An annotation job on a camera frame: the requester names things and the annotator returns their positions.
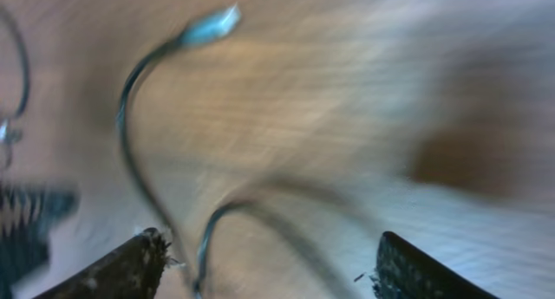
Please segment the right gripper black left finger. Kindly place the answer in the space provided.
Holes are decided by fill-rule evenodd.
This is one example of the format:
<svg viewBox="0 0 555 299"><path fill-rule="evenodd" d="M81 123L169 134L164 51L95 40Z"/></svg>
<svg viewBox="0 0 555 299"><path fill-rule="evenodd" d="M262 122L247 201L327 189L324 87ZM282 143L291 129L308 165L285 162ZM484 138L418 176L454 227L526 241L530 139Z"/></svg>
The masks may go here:
<svg viewBox="0 0 555 299"><path fill-rule="evenodd" d="M38 299L153 299L171 244L147 228Z"/></svg>

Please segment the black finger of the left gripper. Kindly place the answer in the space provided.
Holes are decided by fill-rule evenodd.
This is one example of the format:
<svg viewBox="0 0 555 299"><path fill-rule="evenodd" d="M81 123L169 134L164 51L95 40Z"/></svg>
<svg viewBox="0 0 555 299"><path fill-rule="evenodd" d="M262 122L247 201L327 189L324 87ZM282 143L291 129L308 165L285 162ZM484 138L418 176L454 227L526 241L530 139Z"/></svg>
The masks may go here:
<svg viewBox="0 0 555 299"><path fill-rule="evenodd" d="M1 284L11 286L49 261L49 232L78 206L69 189L1 187Z"/></svg>

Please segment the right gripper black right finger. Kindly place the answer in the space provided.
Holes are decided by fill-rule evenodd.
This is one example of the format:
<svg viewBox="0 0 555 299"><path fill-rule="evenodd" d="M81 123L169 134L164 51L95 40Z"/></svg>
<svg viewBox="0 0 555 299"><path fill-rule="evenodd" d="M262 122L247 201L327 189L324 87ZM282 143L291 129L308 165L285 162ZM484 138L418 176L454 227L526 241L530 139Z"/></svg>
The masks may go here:
<svg viewBox="0 0 555 299"><path fill-rule="evenodd" d="M383 232L373 290L379 299L495 299L393 231Z"/></svg>

